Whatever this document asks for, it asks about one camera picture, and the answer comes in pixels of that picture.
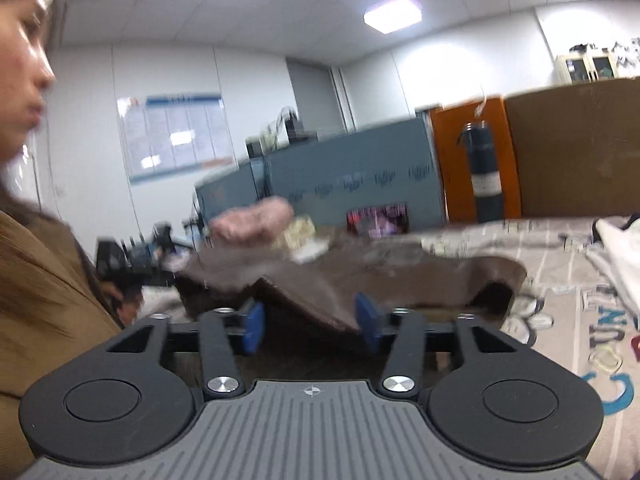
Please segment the blue foam board panel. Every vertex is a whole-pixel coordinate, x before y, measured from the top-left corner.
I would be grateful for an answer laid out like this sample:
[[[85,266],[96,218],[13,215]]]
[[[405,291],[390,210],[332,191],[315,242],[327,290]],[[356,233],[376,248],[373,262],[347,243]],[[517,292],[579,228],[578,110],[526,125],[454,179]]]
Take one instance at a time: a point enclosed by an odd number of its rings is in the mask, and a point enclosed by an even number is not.
[[[432,135],[420,117],[295,144],[204,180],[195,194],[206,222],[271,196],[316,226],[344,228],[352,212],[391,206],[411,231],[446,221]]]

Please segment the brown leather jacket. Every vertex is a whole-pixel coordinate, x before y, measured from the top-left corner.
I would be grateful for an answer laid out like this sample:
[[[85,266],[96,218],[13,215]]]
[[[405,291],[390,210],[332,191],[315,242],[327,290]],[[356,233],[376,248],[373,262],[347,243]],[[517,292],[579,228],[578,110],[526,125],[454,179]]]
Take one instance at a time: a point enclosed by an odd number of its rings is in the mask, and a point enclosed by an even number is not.
[[[521,263],[506,257],[433,256],[418,243],[347,237],[305,263],[265,247],[203,248],[177,272],[176,287],[190,318],[253,298],[273,321],[356,334],[359,294],[435,322],[471,313],[500,324],[526,275]]]

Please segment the orange board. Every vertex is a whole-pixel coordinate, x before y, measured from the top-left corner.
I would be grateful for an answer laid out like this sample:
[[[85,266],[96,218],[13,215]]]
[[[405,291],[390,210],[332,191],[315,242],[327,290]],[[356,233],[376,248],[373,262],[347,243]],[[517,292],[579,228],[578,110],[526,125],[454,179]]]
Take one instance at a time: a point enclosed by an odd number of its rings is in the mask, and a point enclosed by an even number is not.
[[[503,217],[521,219],[523,206],[518,164],[511,136],[506,99],[490,96],[487,99],[437,107],[428,113],[444,190],[448,220],[451,223],[476,223],[476,200],[472,185],[471,145],[469,125],[488,127],[497,159],[500,176]]]

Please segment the brown cardboard sheet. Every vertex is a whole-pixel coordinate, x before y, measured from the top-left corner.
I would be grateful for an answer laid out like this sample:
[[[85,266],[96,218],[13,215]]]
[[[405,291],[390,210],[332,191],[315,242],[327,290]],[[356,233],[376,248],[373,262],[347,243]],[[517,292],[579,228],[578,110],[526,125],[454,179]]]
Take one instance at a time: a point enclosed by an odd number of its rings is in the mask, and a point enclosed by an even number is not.
[[[506,99],[525,218],[639,210],[637,78],[571,84]]]

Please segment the wall notice board poster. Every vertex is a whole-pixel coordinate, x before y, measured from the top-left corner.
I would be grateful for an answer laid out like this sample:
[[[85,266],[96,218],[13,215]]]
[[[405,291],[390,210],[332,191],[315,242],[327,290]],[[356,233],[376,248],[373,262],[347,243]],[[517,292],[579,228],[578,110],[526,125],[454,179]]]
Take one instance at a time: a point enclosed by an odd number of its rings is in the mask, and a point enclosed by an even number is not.
[[[131,183],[235,163],[221,96],[121,98],[117,110]]]

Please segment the cream knitted garment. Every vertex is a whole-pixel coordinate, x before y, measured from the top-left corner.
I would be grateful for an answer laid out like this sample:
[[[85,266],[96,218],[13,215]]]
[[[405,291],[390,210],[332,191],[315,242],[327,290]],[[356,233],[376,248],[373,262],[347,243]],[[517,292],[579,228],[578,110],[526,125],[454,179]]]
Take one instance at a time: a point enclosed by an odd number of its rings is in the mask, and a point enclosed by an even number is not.
[[[316,226],[308,214],[295,217],[272,243],[274,250],[294,255],[316,236]]]

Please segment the person in brown top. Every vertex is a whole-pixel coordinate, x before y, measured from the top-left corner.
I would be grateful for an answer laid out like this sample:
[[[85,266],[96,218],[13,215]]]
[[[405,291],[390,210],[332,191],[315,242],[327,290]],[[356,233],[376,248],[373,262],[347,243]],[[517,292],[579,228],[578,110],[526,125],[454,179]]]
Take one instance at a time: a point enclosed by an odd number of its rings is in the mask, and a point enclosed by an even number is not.
[[[55,81],[46,42],[53,0],[1,0],[1,163],[23,153]],[[115,337],[124,323],[70,227],[1,191],[1,475],[14,479],[34,454],[18,408],[26,390]]]

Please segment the white wall cabinet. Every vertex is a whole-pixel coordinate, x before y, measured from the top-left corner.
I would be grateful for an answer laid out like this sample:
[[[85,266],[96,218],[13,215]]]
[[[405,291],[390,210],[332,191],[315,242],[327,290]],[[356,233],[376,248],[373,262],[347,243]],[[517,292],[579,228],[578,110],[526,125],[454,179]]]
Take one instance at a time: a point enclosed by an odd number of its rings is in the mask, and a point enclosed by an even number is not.
[[[581,84],[618,78],[616,63],[607,53],[577,52],[555,58],[555,71],[562,84]]]

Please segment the white garment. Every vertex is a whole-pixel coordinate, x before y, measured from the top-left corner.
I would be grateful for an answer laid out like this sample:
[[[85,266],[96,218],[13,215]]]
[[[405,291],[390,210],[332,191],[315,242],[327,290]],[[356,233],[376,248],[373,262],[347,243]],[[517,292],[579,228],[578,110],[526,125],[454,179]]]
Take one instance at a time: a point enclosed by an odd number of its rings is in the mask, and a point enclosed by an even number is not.
[[[592,226],[593,242],[586,256],[615,288],[624,307],[639,317],[639,215],[622,226],[598,219]]]

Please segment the phone with lit screen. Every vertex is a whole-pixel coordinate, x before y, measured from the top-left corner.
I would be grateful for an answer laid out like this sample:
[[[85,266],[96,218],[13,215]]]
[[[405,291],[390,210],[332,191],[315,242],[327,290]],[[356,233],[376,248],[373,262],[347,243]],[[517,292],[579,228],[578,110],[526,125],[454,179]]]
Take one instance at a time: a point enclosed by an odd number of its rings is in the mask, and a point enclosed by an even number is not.
[[[347,213],[347,231],[360,237],[386,238],[409,232],[408,207],[404,203],[371,206]]]

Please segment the pink fluffy garment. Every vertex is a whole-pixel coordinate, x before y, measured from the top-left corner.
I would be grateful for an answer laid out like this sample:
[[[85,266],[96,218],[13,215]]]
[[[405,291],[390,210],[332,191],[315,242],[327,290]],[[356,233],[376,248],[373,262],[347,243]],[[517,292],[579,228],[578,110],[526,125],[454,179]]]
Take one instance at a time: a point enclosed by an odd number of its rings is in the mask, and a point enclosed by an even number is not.
[[[228,246],[273,243],[290,225],[294,210],[282,197],[269,197],[248,207],[231,208],[208,222],[210,237]]]

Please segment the dark blue rolled mat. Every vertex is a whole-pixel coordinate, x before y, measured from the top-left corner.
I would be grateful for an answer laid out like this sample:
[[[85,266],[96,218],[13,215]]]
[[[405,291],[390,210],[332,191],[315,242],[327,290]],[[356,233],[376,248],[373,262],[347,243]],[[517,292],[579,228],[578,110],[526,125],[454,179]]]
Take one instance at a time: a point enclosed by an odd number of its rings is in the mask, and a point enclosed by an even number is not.
[[[459,140],[468,155],[477,222],[503,220],[502,184],[491,128],[487,122],[469,122]]]

